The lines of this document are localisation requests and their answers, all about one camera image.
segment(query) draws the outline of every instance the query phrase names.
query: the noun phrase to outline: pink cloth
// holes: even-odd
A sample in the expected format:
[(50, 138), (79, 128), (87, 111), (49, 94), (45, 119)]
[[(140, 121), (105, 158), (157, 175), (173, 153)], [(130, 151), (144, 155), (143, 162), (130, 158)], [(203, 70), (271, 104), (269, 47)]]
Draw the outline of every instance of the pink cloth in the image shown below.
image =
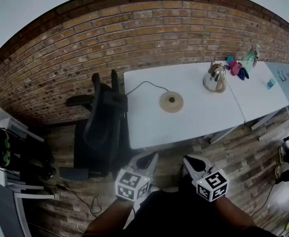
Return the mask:
[(242, 67), (242, 64), (240, 62), (231, 61), (229, 63), (229, 67), (231, 68), (231, 75), (236, 76), (239, 73), (239, 70)]

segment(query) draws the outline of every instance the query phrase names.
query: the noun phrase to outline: black office chair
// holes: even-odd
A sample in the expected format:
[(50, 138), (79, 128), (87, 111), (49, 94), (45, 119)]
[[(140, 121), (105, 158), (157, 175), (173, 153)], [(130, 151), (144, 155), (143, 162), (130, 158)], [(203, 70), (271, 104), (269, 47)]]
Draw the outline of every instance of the black office chair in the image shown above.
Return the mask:
[(124, 163), (127, 97), (120, 94), (118, 76), (112, 70), (112, 87), (100, 82), (99, 74), (92, 76), (94, 96), (74, 96), (66, 106), (83, 105), (90, 111), (89, 119), (79, 121), (75, 129), (74, 167), (59, 169), (60, 176), (68, 180), (86, 180), (106, 176)]

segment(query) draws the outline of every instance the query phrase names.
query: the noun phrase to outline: electric kettle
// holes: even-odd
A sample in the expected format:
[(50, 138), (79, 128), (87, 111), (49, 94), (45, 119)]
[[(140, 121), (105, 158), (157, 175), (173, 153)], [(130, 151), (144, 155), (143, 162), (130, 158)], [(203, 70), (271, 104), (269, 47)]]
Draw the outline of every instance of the electric kettle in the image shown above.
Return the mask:
[(204, 87), (211, 92), (222, 93), (225, 91), (227, 82), (225, 79), (225, 69), (222, 63), (213, 64), (213, 59), (211, 59), (211, 66), (204, 75), (203, 84)]

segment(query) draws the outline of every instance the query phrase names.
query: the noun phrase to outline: cable on floor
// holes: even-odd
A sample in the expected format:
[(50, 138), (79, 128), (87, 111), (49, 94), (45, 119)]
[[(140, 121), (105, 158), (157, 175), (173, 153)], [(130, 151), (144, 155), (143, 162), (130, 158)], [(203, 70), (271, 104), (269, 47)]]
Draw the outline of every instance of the cable on floor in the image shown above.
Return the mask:
[(268, 194), (268, 196), (267, 196), (267, 199), (266, 199), (265, 203), (264, 203), (258, 210), (256, 210), (256, 211), (251, 215), (251, 217), (253, 217), (257, 212), (259, 212), (259, 211), (266, 205), (266, 203), (267, 203), (267, 201), (268, 201), (268, 198), (269, 198), (269, 196), (270, 196), (270, 194), (271, 194), (271, 192), (272, 192), (272, 190), (273, 190), (273, 188), (274, 188), (275, 185), (276, 185), (276, 184), (273, 184), (271, 190), (269, 191), (269, 194)]
[(86, 229), (87, 229), (87, 226), (85, 226), (86, 228), (85, 228), (85, 231), (82, 231), (80, 228), (79, 228), (79, 225), (82, 225), (82, 226), (85, 226), (84, 224), (82, 224), (82, 223), (78, 223), (77, 224), (77, 230), (79, 230), (81, 233), (85, 233), (85, 231), (86, 231)]
[(157, 88), (161, 88), (161, 89), (164, 89), (164, 90), (166, 90), (166, 91), (169, 91), (168, 89), (166, 89), (166, 88), (164, 88), (164, 87), (161, 87), (161, 86), (157, 86), (157, 85), (155, 85), (154, 83), (151, 83), (151, 82), (149, 82), (149, 81), (143, 81), (143, 82), (141, 82), (136, 88), (134, 88), (132, 91), (130, 91), (130, 92), (128, 92), (127, 94), (126, 94), (126, 96), (128, 96), (129, 94), (131, 94), (132, 92), (134, 92), (138, 87), (140, 87), (142, 84), (144, 84), (145, 82), (147, 82), (147, 83), (149, 83), (149, 84), (151, 84), (151, 85), (153, 85), (153, 86), (155, 86), (155, 87), (157, 87)]
[(54, 234), (54, 235), (56, 235), (56, 236), (65, 237), (65, 236), (62, 236), (62, 235), (58, 235), (58, 234), (56, 234), (55, 232), (52, 232), (52, 231), (50, 231), (50, 230), (48, 230), (48, 229), (45, 229), (45, 228), (43, 228), (43, 227), (39, 227), (39, 226), (37, 226), (37, 225), (35, 225), (35, 224), (29, 223), (29, 222), (27, 222), (27, 221), (24, 221), (24, 220), (23, 220), (23, 222), (25, 222), (25, 223), (27, 223), (27, 224), (29, 224), (29, 225), (35, 226), (35, 227), (37, 227), (37, 228), (43, 229), (43, 230), (45, 230), (45, 231), (47, 231), (47, 232), (49, 232), (49, 233), (52, 233), (52, 234)]
[(275, 222), (277, 219), (279, 219), (279, 217), (283, 216), (285, 213), (289, 213), (289, 211), (285, 211), (285, 212), (281, 213), (281, 214), (278, 215), (275, 219), (273, 219), (271, 222), (269, 222), (267, 225), (262, 226), (262, 229), (265, 229), (267, 226), (269, 226), (270, 224), (272, 224), (273, 222)]
[[(63, 191), (69, 191), (69, 192), (73, 193), (73, 194), (74, 194), (74, 195), (75, 195), (75, 196), (76, 196), (76, 197), (77, 197), (77, 198), (78, 198), (82, 203), (84, 203), (84, 204), (87, 205), (87, 207), (88, 207), (88, 209), (89, 209), (91, 215), (93, 215), (95, 218), (98, 217), (96, 214), (101, 213), (102, 210), (103, 210), (102, 207), (101, 207), (101, 205), (100, 205), (100, 203), (99, 203), (99, 196), (94, 196), (94, 198), (93, 198), (91, 204), (89, 205), (89, 204), (86, 203), (83, 199), (81, 199), (80, 196), (77, 195), (77, 193), (76, 193), (75, 191), (73, 191), (73, 190), (70, 189), (70, 188), (66, 188), (65, 186), (63, 186), (63, 185), (59, 185), (59, 184), (57, 184), (57, 185), (47, 184), (47, 183), (44, 183), (44, 184), (49, 185), (49, 186), (54, 186), (54, 187), (56, 187), (56, 188), (58, 188), (58, 189), (60, 189), (60, 190), (63, 190)], [(99, 208), (98, 211), (93, 211), (93, 210), (92, 210), (95, 201), (97, 201), (97, 206), (98, 206), (98, 208)]]

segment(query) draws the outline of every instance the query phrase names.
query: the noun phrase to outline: brick wall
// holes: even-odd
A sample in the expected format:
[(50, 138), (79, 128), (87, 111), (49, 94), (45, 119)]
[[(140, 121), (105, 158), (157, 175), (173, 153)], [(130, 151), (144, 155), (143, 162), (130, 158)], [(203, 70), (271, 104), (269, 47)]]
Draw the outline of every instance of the brick wall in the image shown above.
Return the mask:
[(248, 0), (72, 0), (34, 20), (0, 49), (0, 107), (21, 121), (86, 117), (65, 101), (93, 91), (98, 72), (241, 59), (289, 63), (289, 23)]

